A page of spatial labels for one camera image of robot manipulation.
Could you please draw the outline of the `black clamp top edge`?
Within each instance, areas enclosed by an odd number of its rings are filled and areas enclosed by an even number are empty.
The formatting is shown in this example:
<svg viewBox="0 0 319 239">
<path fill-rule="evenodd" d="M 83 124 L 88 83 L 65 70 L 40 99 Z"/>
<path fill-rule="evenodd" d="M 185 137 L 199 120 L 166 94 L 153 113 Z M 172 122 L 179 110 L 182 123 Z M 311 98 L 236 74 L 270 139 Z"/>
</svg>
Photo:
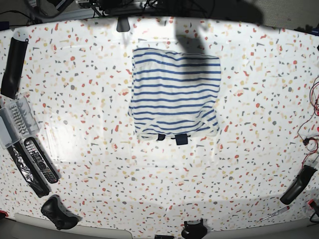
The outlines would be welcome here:
<svg viewBox="0 0 319 239">
<path fill-rule="evenodd" d="M 117 32 L 129 32 L 130 24 L 126 16 L 121 16 L 117 21 Z"/>
</svg>

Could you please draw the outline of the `small red black clip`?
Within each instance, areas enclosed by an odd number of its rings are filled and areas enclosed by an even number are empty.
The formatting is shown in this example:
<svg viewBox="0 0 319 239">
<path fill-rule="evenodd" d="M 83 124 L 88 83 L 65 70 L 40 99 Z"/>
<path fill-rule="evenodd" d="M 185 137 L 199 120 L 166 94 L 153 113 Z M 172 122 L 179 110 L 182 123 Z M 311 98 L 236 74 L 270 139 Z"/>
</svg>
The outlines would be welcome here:
<svg viewBox="0 0 319 239">
<path fill-rule="evenodd" d="M 314 208 L 317 205 L 314 200 L 310 200 L 308 204 L 311 208 Z"/>
</svg>

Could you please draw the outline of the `black curved tube left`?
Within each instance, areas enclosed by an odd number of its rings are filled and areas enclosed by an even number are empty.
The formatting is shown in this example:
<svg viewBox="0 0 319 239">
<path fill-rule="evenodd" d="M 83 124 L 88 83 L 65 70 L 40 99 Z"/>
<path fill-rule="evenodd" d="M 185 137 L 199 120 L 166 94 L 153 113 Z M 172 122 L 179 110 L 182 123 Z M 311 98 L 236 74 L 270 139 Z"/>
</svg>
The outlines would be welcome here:
<svg viewBox="0 0 319 239">
<path fill-rule="evenodd" d="M 12 100 L 18 92 L 27 46 L 28 39 L 20 41 L 11 38 L 0 93 Z"/>
</svg>

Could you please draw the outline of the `clear plastic screw bit box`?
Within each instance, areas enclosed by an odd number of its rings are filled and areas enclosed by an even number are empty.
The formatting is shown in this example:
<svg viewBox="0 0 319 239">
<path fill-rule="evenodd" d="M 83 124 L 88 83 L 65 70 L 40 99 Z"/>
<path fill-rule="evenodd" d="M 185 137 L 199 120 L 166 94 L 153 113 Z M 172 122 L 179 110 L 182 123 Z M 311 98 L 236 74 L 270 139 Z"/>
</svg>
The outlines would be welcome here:
<svg viewBox="0 0 319 239">
<path fill-rule="evenodd" d="M 38 124 L 26 97 L 9 102 L 0 109 L 0 145 L 3 149 L 38 132 Z"/>
</svg>

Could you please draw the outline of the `blue white striped t-shirt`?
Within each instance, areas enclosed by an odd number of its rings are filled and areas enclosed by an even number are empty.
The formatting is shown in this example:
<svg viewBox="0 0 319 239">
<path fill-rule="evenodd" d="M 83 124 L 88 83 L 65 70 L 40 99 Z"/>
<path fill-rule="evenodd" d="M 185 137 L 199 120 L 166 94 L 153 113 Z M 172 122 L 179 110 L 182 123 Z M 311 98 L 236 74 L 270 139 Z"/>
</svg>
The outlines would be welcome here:
<svg viewBox="0 0 319 239">
<path fill-rule="evenodd" d="M 139 48 L 132 65 L 128 114 L 139 140 L 169 138 L 183 145 L 190 137 L 217 135 L 218 57 Z"/>
</svg>

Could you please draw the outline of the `black tv remote control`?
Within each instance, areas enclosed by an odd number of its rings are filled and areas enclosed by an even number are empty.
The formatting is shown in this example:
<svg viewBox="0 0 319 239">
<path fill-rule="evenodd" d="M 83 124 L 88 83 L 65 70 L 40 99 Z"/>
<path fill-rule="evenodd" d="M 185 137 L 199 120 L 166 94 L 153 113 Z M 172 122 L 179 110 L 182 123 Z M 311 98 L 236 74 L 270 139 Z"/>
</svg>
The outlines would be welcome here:
<svg viewBox="0 0 319 239">
<path fill-rule="evenodd" d="M 50 184 L 57 183 L 59 180 L 59 176 L 53 166 L 50 164 L 45 154 L 42 152 L 37 141 L 33 137 L 29 137 L 24 140 L 23 144 L 27 152 L 39 168 L 40 172 L 43 174 L 44 178 Z"/>
</svg>

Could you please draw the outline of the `black foil wrapped bar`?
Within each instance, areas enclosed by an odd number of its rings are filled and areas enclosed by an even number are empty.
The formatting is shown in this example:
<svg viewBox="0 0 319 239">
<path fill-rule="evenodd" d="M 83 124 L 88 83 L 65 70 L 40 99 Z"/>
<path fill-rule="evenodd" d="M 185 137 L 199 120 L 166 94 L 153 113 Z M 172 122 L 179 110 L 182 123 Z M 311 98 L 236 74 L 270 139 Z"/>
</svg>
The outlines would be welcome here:
<svg viewBox="0 0 319 239">
<path fill-rule="evenodd" d="M 20 142 L 13 144 L 7 148 L 10 156 L 12 157 L 15 165 L 17 166 L 22 177 L 28 186 L 35 192 L 35 194 L 42 198 L 49 195 L 49 188 L 36 171 L 35 167 L 27 157 Z"/>
</svg>

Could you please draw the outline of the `black game controller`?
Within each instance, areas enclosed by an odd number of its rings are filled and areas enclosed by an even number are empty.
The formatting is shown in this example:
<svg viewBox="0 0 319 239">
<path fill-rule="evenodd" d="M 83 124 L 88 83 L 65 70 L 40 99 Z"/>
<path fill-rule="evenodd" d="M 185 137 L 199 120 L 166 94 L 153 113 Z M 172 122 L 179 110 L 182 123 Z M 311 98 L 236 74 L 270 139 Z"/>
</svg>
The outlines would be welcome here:
<svg viewBox="0 0 319 239">
<path fill-rule="evenodd" d="M 72 229 L 79 222 L 77 217 L 68 216 L 60 209 L 57 197 L 49 198 L 42 205 L 41 213 L 46 216 L 59 231 Z"/>
</svg>

